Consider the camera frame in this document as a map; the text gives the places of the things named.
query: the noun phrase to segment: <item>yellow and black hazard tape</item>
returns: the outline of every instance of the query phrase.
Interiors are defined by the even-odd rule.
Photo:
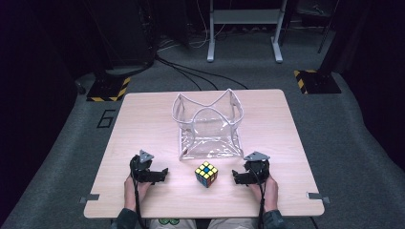
[[[117,96],[110,96],[110,97],[87,97],[87,101],[93,101],[93,102],[106,102],[106,101],[119,101],[121,100],[124,95],[125,95],[125,91],[128,87],[129,81],[131,80],[130,77],[126,78],[123,83],[122,83],[122,87],[121,90],[119,90],[119,93]]]
[[[304,84],[304,80],[300,75],[301,72],[316,73],[316,71],[315,70],[294,71],[294,75],[295,75],[295,78],[297,79],[298,87],[300,88],[301,93],[308,94],[307,88],[305,87],[305,84]]]

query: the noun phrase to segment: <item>beige pants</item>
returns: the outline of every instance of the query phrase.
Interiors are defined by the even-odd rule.
[[[255,229],[257,219],[212,219],[208,229]],[[150,229],[197,229],[193,219],[152,219]]]

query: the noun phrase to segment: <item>transparent bag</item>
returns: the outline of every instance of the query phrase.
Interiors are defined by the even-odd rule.
[[[179,94],[172,116],[180,127],[180,160],[244,156],[237,131],[244,110],[232,90],[209,105]]]

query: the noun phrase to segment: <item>table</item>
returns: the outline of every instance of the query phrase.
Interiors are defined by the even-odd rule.
[[[283,25],[287,0],[283,0],[280,9],[270,10],[214,10],[214,2],[210,0],[209,13],[209,47],[206,60],[214,61],[215,37],[214,24],[277,24],[275,35],[271,37],[274,57],[277,63],[283,63],[278,43]]]
[[[208,104],[223,92],[184,92]],[[320,216],[322,201],[308,199],[318,193],[285,95],[280,90],[234,91],[245,110],[239,135],[245,154],[271,156],[270,172],[279,183],[279,209],[288,216]],[[172,104],[179,93],[127,94],[101,161],[84,215],[89,219],[116,218],[123,207],[123,182],[129,161],[142,149],[155,156],[152,171],[169,168],[164,182],[151,186],[141,204],[146,219],[198,219],[257,217],[259,203],[250,189],[237,185],[231,170],[244,173],[241,157],[208,160],[218,168],[210,188],[195,178],[200,159],[179,161],[179,128],[172,119]]]

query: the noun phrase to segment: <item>gray carpet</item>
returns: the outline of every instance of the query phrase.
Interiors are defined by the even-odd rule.
[[[319,228],[403,228],[404,172],[365,128],[345,81],[333,75],[341,94],[303,95],[298,88],[293,71],[319,68],[330,43],[329,39],[318,54],[321,38],[313,31],[289,31],[282,47],[283,64],[275,63],[269,34],[262,32],[230,34],[218,41],[214,63],[206,62],[207,43],[199,49],[176,46],[158,54],[177,64],[230,77],[249,89],[284,91],[318,189],[331,200],[325,214],[314,218]],[[242,89],[217,76],[206,78],[220,90]],[[203,90],[214,90],[206,81],[194,79]],[[79,81],[89,90],[94,77],[84,75]],[[131,78],[127,93],[196,90],[183,75],[156,62]],[[79,199],[91,191],[113,129],[97,128],[98,121],[105,110],[115,110],[108,113],[115,121],[121,101],[85,100],[85,95],[77,97],[58,140],[2,229],[109,228],[107,219],[84,218],[85,205]],[[287,222],[288,228],[315,228],[310,218],[287,218]]]

